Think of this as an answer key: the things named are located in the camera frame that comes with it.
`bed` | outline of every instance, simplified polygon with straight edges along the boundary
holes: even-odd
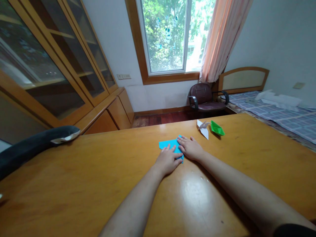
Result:
[[[295,112],[261,101],[256,105],[245,102],[263,90],[268,75],[269,70],[261,67],[237,68],[221,74],[212,88],[228,92],[227,108],[233,113],[247,113],[316,152],[316,111],[299,108]],[[225,102],[223,94],[215,96],[219,102]]]

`window pane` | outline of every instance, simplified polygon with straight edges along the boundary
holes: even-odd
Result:
[[[215,0],[192,0],[186,71],[199,71]]]
[[[151,72],[183,69],[186,0],[142,0]]]

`checkered bed sheet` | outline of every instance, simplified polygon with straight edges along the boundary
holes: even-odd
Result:
[[[229,95],[229,101],[238,107],[250,111],[266,120],[271,120],[281,127],[316,144],[316,111],[299,108],[298,112],[277,108],[272,104],[258,101],[256,105],[248,104],[246,99],[255,98],[259,91]]]

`electrical outlet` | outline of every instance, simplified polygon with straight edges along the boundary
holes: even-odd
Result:
[[[303,86],[305,86],[305,83],[297,82],[297,83],[293,86],[293,88],[294,88],[294,89],[302,89]]]
[[[116,74],[117,76],[118,76],[118,79],[119,80],[123,80],[124,78],[123,78],[123,74]]]
[[[123,74],[123,79],[132,79],[130,74]]]

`forearm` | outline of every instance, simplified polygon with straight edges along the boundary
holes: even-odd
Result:
[[[270,190],[245,174],[206,153],[198,160],[267,235],[287,223],[315,226]]]
[[[161,172],[151,167],[111,216],[99,236],[142,236],[162,178]]]

